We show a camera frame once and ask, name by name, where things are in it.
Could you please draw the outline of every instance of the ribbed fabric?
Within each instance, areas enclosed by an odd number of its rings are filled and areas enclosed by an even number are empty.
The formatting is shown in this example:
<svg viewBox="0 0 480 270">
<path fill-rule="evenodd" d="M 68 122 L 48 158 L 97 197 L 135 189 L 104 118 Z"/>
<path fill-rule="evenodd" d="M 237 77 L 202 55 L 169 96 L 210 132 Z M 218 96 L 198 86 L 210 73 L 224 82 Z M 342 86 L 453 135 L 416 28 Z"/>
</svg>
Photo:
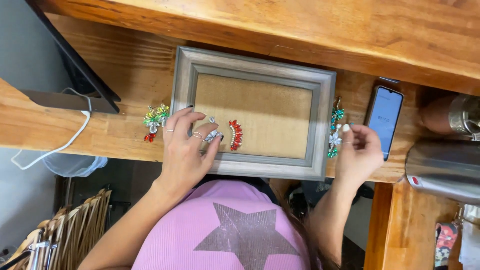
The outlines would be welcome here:
<svg viewBox="0 0 480 270">
<path fill-rule="evenodd" d="M 305 269 L 305 256 L 301 237 L 267 195 L 245 182 L 216 180 L 158 221 L 132 270 L 295 270 Z"/>
</svg>

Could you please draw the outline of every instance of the burlap board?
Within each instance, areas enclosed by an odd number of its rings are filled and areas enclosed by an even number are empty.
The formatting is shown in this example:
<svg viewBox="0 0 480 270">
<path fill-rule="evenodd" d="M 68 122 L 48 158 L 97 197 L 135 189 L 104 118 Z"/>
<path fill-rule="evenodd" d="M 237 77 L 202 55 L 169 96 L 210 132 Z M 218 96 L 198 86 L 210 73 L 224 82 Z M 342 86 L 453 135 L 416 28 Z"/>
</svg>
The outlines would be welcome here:
<svg viewBox="0 0 480 270">
<path fill-rule="evenodd" d="M 303 88 L 199 74 L 195 111 L 215 116 L 223 132 L 219 152 L 304 159 L 312 92 Z M 230 151 L 229 120 L 243 129 L 242 145 Z"/>
</svg>

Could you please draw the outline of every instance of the star print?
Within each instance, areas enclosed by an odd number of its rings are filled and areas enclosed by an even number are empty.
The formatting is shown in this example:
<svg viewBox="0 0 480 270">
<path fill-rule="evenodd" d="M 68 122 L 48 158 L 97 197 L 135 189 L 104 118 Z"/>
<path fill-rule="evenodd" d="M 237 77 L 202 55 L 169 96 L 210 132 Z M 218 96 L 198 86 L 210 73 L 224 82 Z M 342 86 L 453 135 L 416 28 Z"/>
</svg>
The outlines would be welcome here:
<svg viewBox="0 0 480 270">
<path fill-rule="evenodd" d="M 235 253 L 245 270 L 263 270 L 268 255 L 293 254 L 296 249 L 275 230 L 276 209 L 246 214 L 213 203 L 220 226 L 194 250 Z"/>
</svg>

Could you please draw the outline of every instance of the silver ring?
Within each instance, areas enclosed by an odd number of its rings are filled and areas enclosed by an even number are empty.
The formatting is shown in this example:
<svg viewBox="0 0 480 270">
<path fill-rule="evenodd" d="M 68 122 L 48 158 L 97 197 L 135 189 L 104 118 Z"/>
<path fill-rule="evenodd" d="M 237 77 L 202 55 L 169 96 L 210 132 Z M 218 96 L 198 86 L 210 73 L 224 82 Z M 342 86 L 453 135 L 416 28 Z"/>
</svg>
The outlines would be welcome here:
<svg viewBox="0 0 480 270">
<path fill-rule="evenodd" d="M 200 139 L 202 139 L 202 140 L 204 139 L 204 136 L 203 136 L 200 132 L 194 132 L 194 133 L 192 133 L 192 136 L 197 137 L 197 138 L 200 138 Z"/>
</svg>

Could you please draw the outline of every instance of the charging cable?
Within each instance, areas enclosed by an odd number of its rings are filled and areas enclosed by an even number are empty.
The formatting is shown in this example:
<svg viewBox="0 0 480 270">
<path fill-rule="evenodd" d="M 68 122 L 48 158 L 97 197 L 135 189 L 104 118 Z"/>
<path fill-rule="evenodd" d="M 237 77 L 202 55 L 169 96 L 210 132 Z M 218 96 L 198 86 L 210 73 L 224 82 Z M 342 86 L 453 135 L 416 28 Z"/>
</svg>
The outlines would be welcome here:
<svg viewBox="0 0 480 270">
<path fill-rule="evenodd" d="M 86 95 L 82 95 L 82 94 L 78 93 L 77 91 L 73 90 L 73 89 L 70 88 L 70 87 L 67 87 L 67 88 L 63 89 L 63 90 L 61 91 L 61 93 L 65 92 L 65 90 L 70 90 L 70 91 L 72 91 L 73 93 L 75 93 L 75 94 L 77 94 L 77 95 L 79 95 L 79 96 L 81 96 L 81 97 L 87 98 L 89 111 L 85 111 L 85 110 L 81 111 L 81 112 L 87 117 L 87 119 L 85 120 L 85 122 L 84 122 L 84 124 L 82 125 L 82 127 L 77 131 L 77 133 L 75 133 L 75 135 L 73 135 L 73 137 L 70 139 L 70 141 L 68 141 L 67 144 L 65 144 L 64 146 L 62 146 L 62 147 L 60 147 L 60 148 L 57 148 L 57 149 L 55 149 L 55 150 L 52 150 L 52 151 L 50 151 L 50 152 L 48 152 L 48 153 L 45 153 L 45 154 L 41 155 L 41 156 L 38 157 L 36 160 L 32 161 L 30 164 L 28 164 L 28 165 L 26 165 L 26 166 L 20 165 L 20 164 L 15 160 L 15 158 L 16 158 L 18 155 L 20 155 L 20 153 L 22 152 L 22 150 L 18 151 L 18 153 L 17 153 L 15 156 L 13 156 L 13 157 L 10 159 L 10 161 L 11 161 L 13 164 L 17 165 L 17 167 L 20 168 L 21 170 L 26 170 L 26 169 L 32 167 L 35 163 L 39 162 L 40 160 L 42 160 L 44 157 L 46 157 L 46 156 L 48 156 L 48 155 L 51 155 L 51 154 L 56 153 L 56 152 L 58 152 L 58 151 L 64 150 L 64 149 L 67 148 L 71 143 L 73 143 L 73 141 L 78 137 L 78 135 L 80 135 L 80 133 L 82 133 L 82 131 L 83 131 L 83 130 L 85 129 L 85 127 L 87 126 L 88 121 L 90 120 L 90 115 L 91 115 L 91 111 L 92 111 L 92 103 L 90 102 L 90 98 L 89 98 L 88 96 L 86 96 Z"/>
</svg>

